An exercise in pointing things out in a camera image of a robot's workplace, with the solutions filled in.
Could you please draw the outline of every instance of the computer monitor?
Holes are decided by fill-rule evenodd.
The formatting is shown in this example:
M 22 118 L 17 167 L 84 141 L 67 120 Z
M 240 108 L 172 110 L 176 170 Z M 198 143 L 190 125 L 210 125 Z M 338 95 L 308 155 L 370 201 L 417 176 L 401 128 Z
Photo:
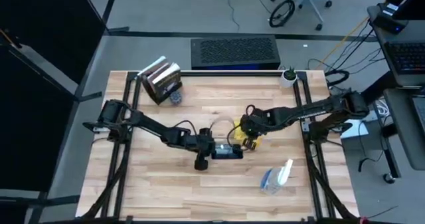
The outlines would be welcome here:
M 403 0 L 392 16 L 396 20 L 425 20 L 425 0 Z

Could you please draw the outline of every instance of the wooden tabletop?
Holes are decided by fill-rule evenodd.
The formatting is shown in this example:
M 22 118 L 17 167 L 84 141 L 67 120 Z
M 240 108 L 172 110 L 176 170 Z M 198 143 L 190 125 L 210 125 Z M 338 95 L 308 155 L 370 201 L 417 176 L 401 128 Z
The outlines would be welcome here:
M 110 73 L 105 100 L 122 99 L 126 76 L 126 71 Z M 313 101 L 329 96 L 321 70 L 307 71 L 307 77 Z M 261 109 L 296 106 L 293 88 L 280 88 L 278 77 L 183 76 L 182 82 L 183 101 L 179 106 L 172 106 L 168 100 L 156 105 L 142 87 L 137 109 L 166 126 L 190 120 L 198 131 L 220 116 L 239 120 L 249 104 Z M 228 122 L 214 125 L 216 142 L 224 143 L 231 128 Z M 336 134 L 329 139 L 340 142 Z M 93 144 L 76 216 L 84 214 L 104 189 L 112 148 L 113 143 L 105 140 Z M 245 152 L 242 160 L 209 160 L 207 171 L 193 168 L 195 156 L 168 148 L 158 137 L 135 129 L 120 218 L 133 215 L 135 220 L 298 221 L 314 216 L 299 124 L 264 136 L 262 145 L 254 152 Z M 358 215 L 342 147 L 323 144 L 323 156 L 330 186 Z M 261 192 L 264 173 L 284 165 L 289 158 L 294 165 L 282 190 L 275 195 Z

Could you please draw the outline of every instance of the keyboard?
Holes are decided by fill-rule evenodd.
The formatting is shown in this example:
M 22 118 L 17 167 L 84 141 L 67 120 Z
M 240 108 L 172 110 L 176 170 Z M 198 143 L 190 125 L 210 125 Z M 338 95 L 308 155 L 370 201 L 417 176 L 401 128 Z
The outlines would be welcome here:
M 400 74 L 425 73 L 425 42 L 392 43 L 385 48 L 390 60 Z
M 413 97 L 412 103 L 416 111 L 416 119 L 425 134 L 425 98 Z

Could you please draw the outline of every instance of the dark wall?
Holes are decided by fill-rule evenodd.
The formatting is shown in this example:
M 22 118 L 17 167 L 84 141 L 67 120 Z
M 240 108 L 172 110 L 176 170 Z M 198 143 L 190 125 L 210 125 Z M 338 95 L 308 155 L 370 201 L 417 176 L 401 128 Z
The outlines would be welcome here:
M 88 0 L 0 0 L 7 29 L 80 84 L 105 26 Z
M 0 189 L 48 191 L 72 98 L 5 47 L 0 65 Z

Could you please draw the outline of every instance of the gray floor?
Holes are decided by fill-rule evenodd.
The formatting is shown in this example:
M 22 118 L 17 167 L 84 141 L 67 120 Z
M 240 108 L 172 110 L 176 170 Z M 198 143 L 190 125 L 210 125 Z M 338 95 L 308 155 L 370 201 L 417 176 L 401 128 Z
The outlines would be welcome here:
M 100 14 L 104 12 L 107 1 L 92 0 Z M 274 7 L 271 1 L 263 1 L 269 9 Z M 346 35 L 367 16 L 366 7 L 379 1 L 381 0 L 334 0 L 334 5 L 330 9 L 322 8 L 323 6 L 320 5 L 326 20 L 321 32 L 314 30 L 317 20 L 308 5 L 305 5 L 301 11 L 296 11 L 285 27 L 272 29 L 267 24 L 268 14 L 258 0 L 231 0 L 231 3 L 235 9 L 234 16 L 240 24 L 241 33 Z M 108 26 L 109 28 L 130 26 L 132 31 L 234 33 L 236 25 L 230 19 L 230 12 L 227 0 L 116 0 Z M 278 48 L 283 65 L 306 69 L 309 58 L 322 59 L 337 43 L 278 40 Z M 140 70 L 161 55 L 177 62 L 182 69 L 190 69 L 189 44 L 190 39 L 183 38 L 104 37 L 94 57 L 84 93 L 103 91 L 111 70 Z M 363 44 L 345 66 L 356 63 L 377 48 L 376 43 Z M 336 52 L 327 62 L 332 63 L 340 52 L 341 50 Z M 64 85 L 67 85 L 69 89 L 75 88 L 63 76 L 57 74 L 51 65 L 49 67 L 48 63 L 40 61 L 40 57 L 31 51 L 26 53 L 49 70 L 52 75 L 63 80 Z M 366 64 L 367 62 L 364 62 L 350 70 L 359 70 Z M 311 62 L 311 66 L 316 67 L 317 63 Z M 341 87 L 352 87 L 354 90 L 362 91 L 387 70 L 385 61 L 377 62 L 359 74 L 352 75 Z M 80 193 L 93 137 L 81 123 L 95 120 L 101 105 L 101 99 L 80 105 L 50 197 Z M 371 135 L 364 137 L 363 142 L 367 147 L 368 156 L 378 157 L 380 151 L 376 148 L 379 146 L 377 135 L 379 129 L 376 124 L 369 124 L 368 127 Z M 366 163 L 363 172 L 359 173 L 357 165 L 363 155 L 358 138 L 343 142 L 359 211 L 363 216 L 371 216 L 398 206 L 373 220 L 417 223 L 417 220 L 425 218 L 425 212 L 423 212 L 425 197 L 421 195 L 425 184 L 425 173 L 414 171 L 410 167 L 398 137 L 391 138 L 390 142 L 402 172 L 402 178 L 393 185 L 388 185 L 382 180 L 382 174 L 388 172 L 385 157 L 382 157 L 378 163 Z M 6 194 L 21 195 L 22 193 L 9 191 Z M 74 217 L 75 210 L 76 205 L 49 207 L 43 212 L 42 220 L 71 219 Z

